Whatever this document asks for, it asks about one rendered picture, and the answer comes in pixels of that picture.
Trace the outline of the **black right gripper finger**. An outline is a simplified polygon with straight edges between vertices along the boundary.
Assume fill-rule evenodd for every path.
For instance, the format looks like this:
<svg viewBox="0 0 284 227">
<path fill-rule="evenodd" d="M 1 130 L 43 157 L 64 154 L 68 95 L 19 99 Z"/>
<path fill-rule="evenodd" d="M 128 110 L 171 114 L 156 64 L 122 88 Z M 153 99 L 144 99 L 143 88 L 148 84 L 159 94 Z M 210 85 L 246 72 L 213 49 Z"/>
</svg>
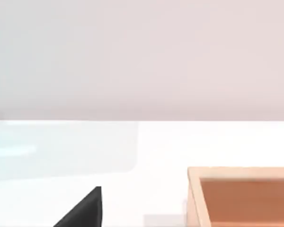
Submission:
<svg viewBox="0 0 284 227">
<path fill-rule="evenodd" d="M 95 187 L 53 227 L 102 227 L 102 188 Z"/>
</svg>

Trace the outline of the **shallow salmon-coloured box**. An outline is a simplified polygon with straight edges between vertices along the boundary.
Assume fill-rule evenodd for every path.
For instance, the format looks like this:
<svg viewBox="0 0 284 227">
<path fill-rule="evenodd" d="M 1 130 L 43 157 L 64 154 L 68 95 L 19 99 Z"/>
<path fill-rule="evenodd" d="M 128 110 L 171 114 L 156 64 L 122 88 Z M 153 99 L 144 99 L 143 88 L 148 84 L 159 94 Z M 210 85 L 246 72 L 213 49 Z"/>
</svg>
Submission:
<svg viewBox="0 0 284 227">
<path fill-rule="evenodd" d="M 284 167 L 189 167 L 186 227 L 284 227 Z"/>
</svg>

